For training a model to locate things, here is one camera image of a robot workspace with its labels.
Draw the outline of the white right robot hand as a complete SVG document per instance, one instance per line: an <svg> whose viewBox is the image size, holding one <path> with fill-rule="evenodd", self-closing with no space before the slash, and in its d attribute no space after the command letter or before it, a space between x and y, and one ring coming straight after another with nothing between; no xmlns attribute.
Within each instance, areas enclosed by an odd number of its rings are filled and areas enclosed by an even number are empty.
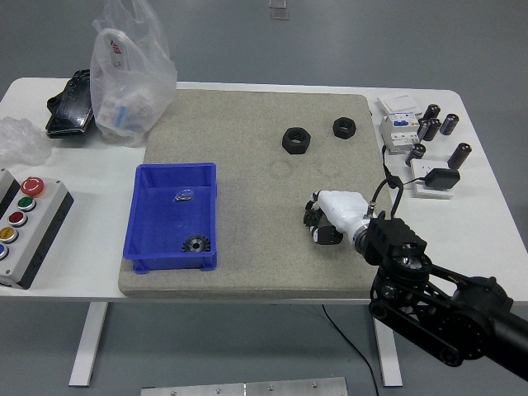
<svg viewBox="0 0 528 396"><path fill-rule="evenodd" d="M319 245L337 245L344 237L357 250L366 236L374 204L358 192L316 191L304 208L304 225Z"/></svg>

